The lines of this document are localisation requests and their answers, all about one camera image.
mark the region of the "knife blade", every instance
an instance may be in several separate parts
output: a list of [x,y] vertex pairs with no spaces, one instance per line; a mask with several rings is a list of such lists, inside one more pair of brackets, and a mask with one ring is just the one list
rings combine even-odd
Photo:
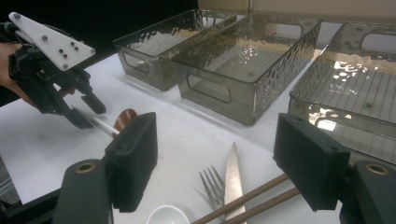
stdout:
[[[239,161],[236,152],[236,144],[233,143],[230,154],[227,160],[227,168],[225,174],[225,193],[224,204],[230,203],[243,195],[241,175],[239,173]],[[235,208],[233,211],[225,214],[225,219],[228,220],[246,211],[245,206]]]

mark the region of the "plastic storage basket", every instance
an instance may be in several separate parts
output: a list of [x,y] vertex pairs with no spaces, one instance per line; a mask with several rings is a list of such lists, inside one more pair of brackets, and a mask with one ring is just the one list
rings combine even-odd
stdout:
[[311,60],[320,22],[246,16],[174,57],[181,96],[253,125]]
[[346,23],[290,92],[289,113],[357,153],[396,162],[396,26]]
[[113,41],[125,73],[161,91],[177,84],[172,57],[236,21],[230,12],[190,10]]

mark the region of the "metal fork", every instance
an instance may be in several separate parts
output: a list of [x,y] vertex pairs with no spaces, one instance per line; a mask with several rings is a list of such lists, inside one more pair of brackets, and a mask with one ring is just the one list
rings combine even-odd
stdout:
[[216,171],[215,167],[212,166],[213,172],[207,167],[207,172],[204,170],[205,177],[200,172],[199,175],[202,179],[202,183],[204,184],[207,197],[211,202],[213,209],[217,210],[224,206],[224,189],[225,184],[221,179],[219,173]]

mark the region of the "robotic hand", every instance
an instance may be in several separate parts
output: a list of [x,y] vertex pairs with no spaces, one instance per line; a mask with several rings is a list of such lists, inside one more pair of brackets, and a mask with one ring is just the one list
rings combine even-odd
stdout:
[[80,129],[91,128],[84,116],[69,108],[54,85],[76,89],[96,114],[105,113],[106,107],[92,92],[90,75],[78,66],[95,53],[94,49],[19,13],[10,13],[9,18],[12,22],[4,23],[5,33],[0,38],[22,44],[8,58],[9,76],[41,113],[65,116]]

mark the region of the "wooden stick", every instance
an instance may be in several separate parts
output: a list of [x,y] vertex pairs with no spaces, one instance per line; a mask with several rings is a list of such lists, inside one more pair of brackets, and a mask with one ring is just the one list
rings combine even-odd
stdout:
[[221,208],[219,208],[218,210],[196,220],[195,222],[193,222],[192,224],[203,224],[203,223],[207,223],[213,219],[215,219],[216,217],[221,216],[224,213],[230,212],[231,210],[241,206],[242,204],[250,201],[251,199],[261,195],[262,193],[264,193],[265,191],[267,191],[268,189],[271,189],[277,185],[279,185],[280,183],[284,182],[285,180],[289,179],[287,175],[283,174],[283,175],[279,175],[278,177],[270,180],[269,182],[259,186],[258,188],[252,190],[251,192],[243,195],[242,197],[235,199],[234,201],[225,204],[224,206],[222,206]]
[[247,210],[244,213],[239,214],[236,217],[230,218],[226,220],[225,222],[222,222],[222,224],[238,224],[241,222],[244,222],[248,220],[251,217],[254,217],[262,212],[265,212],[266,210],[283,203],[287,201],[288,199],[300,194],[300,191],[297,190],[297,188],[290,189],[282,194],[277,195],[275,198],[272,198],[271,200],[268,200],[265,203],[259,204],[254,208],[251,208]]

